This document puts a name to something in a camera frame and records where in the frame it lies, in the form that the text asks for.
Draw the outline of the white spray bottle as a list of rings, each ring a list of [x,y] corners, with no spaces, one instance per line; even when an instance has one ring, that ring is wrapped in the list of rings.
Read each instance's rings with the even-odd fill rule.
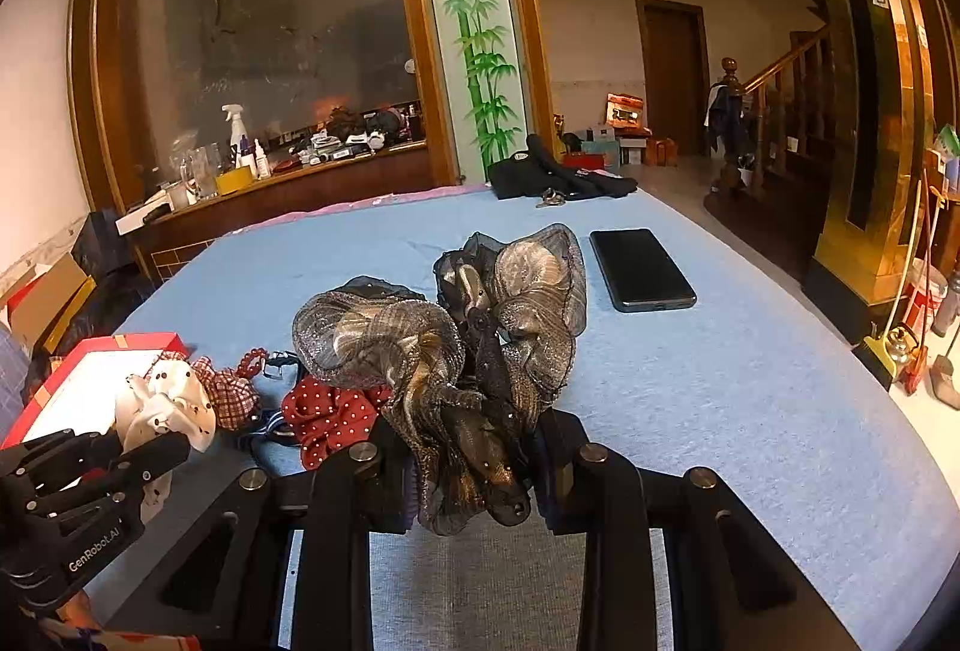
[[[244,107],[239,103],[225,103],[221,107],[229,124],[229,160],[235,169],[245,167],[245,158],[251,152],[251,141],[244,123]]]

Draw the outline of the brown cardboard box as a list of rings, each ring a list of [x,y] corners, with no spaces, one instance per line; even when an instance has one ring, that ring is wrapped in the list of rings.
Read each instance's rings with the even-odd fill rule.
[[[71,254],[64,254],[25,293],[13,297],[8,315],[11,334],[27,353],[37,346],[52,350],[94,289],[93,275],[86,274]]]

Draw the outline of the red white tray box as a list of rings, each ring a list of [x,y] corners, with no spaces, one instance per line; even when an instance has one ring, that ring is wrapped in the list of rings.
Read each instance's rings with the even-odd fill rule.
[[[80,342],[39,386],[3,438],[3,448],[60,430],[104,433],[128,375],[143,375],[163,353],[185,355],[175,332],[90,337]]]

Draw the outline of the black folded garment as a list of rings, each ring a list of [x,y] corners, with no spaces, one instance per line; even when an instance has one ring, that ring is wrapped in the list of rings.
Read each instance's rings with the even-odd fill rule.
[[[565,201],[584,201],[625,197],[638,189],[633,178],[563,165],[535,134],[527,138],[523,151],[491,165],[488,183],[498,199],[561,196]]]

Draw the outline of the grey metallic scrunchie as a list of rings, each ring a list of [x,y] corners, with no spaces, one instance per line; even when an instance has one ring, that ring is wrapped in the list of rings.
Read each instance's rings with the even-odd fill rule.
[[[511,243],[474,233],[433,272],[434,302],[374,277],[314,295],[293,349],[327,385],[389,388],[382,415],[415,458],[422,526],[452,536],[480,513],[517,526],[535,427],[586,329],[583,253],[563,224]]]

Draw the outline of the wooden counter ledge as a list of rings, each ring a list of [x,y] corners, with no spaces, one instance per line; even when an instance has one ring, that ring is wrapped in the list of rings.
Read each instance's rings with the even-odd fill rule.
[[[391,193],[413,193],[438,185],[425,142],[410,142],[379,154],[344,158],[257,181],[170,212],[130,235],[133,256],[155,284],[172,277],[220,236],[277,219],[314,212],[340,202]]]

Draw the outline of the red plaid scrunchie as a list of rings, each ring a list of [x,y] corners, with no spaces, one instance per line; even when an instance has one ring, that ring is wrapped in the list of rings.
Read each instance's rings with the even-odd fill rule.
[[[153,367],[151,381],[174,407],[164,422],[172,431],[197,435],[212,435],[215,428],[240,431],[260,407],[251,378],[232,368],[217,370],[210,357],[187,362],[179,355],[165,355]]]

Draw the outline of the brown wooden door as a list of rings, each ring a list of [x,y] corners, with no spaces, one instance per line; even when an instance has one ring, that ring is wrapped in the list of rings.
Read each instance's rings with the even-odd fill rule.
[[[703,9],[677,1],[635,0],[643,55],[646,119],[680,155],[704,155],[709,68]]]

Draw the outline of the keys on bed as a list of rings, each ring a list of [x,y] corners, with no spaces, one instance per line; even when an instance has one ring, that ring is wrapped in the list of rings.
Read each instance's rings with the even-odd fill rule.
[[[559,208],[566,204],[566,196],[556,190],[547,190],[540,196],[539,208]]]

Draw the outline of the black smartphone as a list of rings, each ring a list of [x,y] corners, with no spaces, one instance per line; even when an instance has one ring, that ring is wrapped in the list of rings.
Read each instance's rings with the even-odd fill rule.
[[[596,230],[590,246],[615,310],[686,310],[697,303],[690,282],[651,230]]]

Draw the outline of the white cherry print scrunchie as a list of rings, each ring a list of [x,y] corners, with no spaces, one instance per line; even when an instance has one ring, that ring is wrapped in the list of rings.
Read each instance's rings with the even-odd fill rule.
[[[180,358],[160,358],[145,375],[128,375],[128,390],[116,399],[114,430],[122,453],[166,433],[182,433],[205,453],[217,431],[217,414],[197,370]]]

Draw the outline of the wooden stair railing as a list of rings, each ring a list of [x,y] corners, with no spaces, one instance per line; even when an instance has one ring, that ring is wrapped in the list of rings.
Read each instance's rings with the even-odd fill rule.
[[[835,130],[835,69],[830,25],[793,32],[791,48],[745,80],[734,58],[721,59],[722,79],[742,95],[742,123],[750,151],[740,181],[763,201],[788,185],[823,186],[832,166]]]

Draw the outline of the red polka dot scrunchie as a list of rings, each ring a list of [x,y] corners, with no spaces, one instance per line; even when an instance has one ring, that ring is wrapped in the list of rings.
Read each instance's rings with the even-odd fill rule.
[[[335,453],[368,440],[391,397],[388,386],[337,388],[312,376],[298,381],[283,397],[281,414],[295,435],[302,467],[316,470]]]

